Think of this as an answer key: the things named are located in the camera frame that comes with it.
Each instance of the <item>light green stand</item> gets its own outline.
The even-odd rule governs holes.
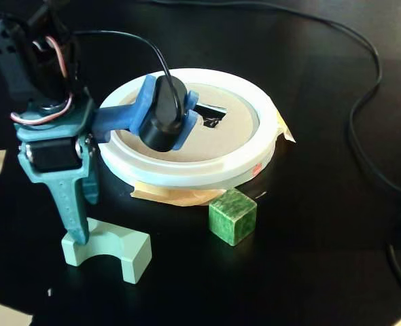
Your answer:
[[[85,245],[78,244],[66,233],[62,239],[65,261],[79,266],[97,255],[112,255],[120,259],[124,281],[135,284],[151,261],[149,234],[87,218],[90,237]]]

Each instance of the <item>white ring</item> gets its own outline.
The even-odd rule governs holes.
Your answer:
[[[192,189],[228,189],[252,179],[268,162],[280,134],[277,110],[270,97],[249,81],[208,69],[172,69],[173,76],[183,83],[215,86],[246,100],[258,114],[259,126],[252,138],[225,156],[201,162],[169,162],[140,154],[128,147],[113,131],[108,143],[100,144],[101,155],[109,169],[124,182],[141,181],[163,187]],[[159,76],[163,72],[152,73]],[[101,107],[122,104],[132,91],[139,89],[145,76],[116,89]]]

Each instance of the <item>green marble block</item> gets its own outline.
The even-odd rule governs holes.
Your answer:
[[[230,189],[209,203],[209,229],[231,246],[253,232],[256,202],[236,189]]]

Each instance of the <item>black wire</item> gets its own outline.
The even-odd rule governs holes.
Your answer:
[[[391,268],[391,271],[396,277],[397,283],[401,288],[401,267],[397,262],[396,251],[393,245],[394,241],[393,232],[395,231],[396,226],[399,225],[400,223],[401,223],[401,215],[399,215],[396,218],[396,220],[394,221],[394,225],[392,226],[392,228],[389,229],[389,234],[387,235],[385,253],[389,267]]]
[[[363,34],[358,32],[357,30],[343,24],[340,22],[336,22],[334,20],[306,14],[304,12],[300,12],[298,10],[294,10],[288,7],[283,7],[281,5],[275,5],[272,3],[267,3],[263,1],[225,1],[225,2],[204,2],[204,1],[185,1],[185,0],[140,0],[140,3],[152,3],[157,5],[187,5],[187,6],[197,6],[197,7],[233,7],[233,8],[252,8],[252,9],[268,9],[275,10],[277,12],[285,12],[288,14],[292,14],[298,17],[306,18],[309,20],[315,20],[324,24],[327,24],[342,33],[346,34],[349,37],[355,38],[361,42],[361,44],[371,53],[371,56],[374,60],[374,64],[376,66],[377,78],[375,83],[366,91],[366,93],[356,100],[354,105],[352,106],[349,114],[349,119],[347,122],[347,132],[349,133],[350,146],[352,152],[356,155],[358,159],[363,161],[370,171],[378,177],[384,184],[392,188],[395,192],[401,194],[401,186],[395,184],[393,181],[389,180],[376,166],[376,164],[368,157],[362,145],[356,135],[354,120],[356,113],[377,93],[379,89],[380,83],[383,77],[383,69],[381,65],[381,61],[379,58],[379,52],[377,51],[374,44]]]
[[[145,39],[141,36],[138,36],[138,35],[120,32],[120,31],[90,30],[90,31],[75,31],[75,32],[73,32],[73,34],[79,35],[79,36],[81,36],[81,35],[102,35],[102,34],[119,35],[119,36],[124,36],[124,37],[130,37],[132,39],[136,39],[138,41],[142,41],[143,43],[147,44],[149,47],[151,47],[151,49],[153,49],[153,51],[157,55],[157,58],[160,61],[160,64],[162,66],[162,70],[164,71],[164,74],[166,75],[167,82],[169,83],[169,86],[173,93],[173,99],[175,101],[175,108],[177,110],[177,119],[180,119],[184,115],[184,111],[181,107],[181,103],[179,101],[179,97],[177,95],[175,86],[173,85],[171,72],[169,71],[167,62],[164,59],[164,56],[162,55],[160,49],[158,49],[157,46],[155,44],[153,44],[151,41],[149,41],[148,39]]]

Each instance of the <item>red sticker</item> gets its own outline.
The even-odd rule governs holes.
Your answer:
[[[261,168],[262,168],[261,163],[255,165],[255,167],[252,169],[252,176],[256,177],[258,173],[261,172]]]

